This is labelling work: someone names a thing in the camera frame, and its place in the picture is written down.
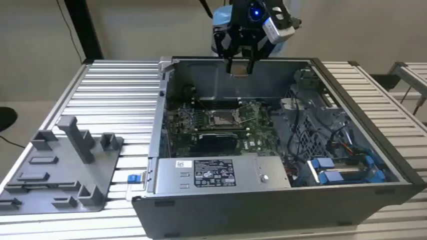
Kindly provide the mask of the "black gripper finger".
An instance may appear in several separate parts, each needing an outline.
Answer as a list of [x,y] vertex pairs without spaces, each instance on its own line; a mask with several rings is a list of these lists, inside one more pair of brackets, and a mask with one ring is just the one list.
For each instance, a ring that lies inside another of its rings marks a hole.
[[214,32],[214,47],[217,56],[222,58],[225,62],[225,72],[231,73],[236,49],[225,30],[217,29]]
[[256,61],[265,58],[267,37],[249,37],[243,45],[243,57],[248,59],[247,74],[251,75]]

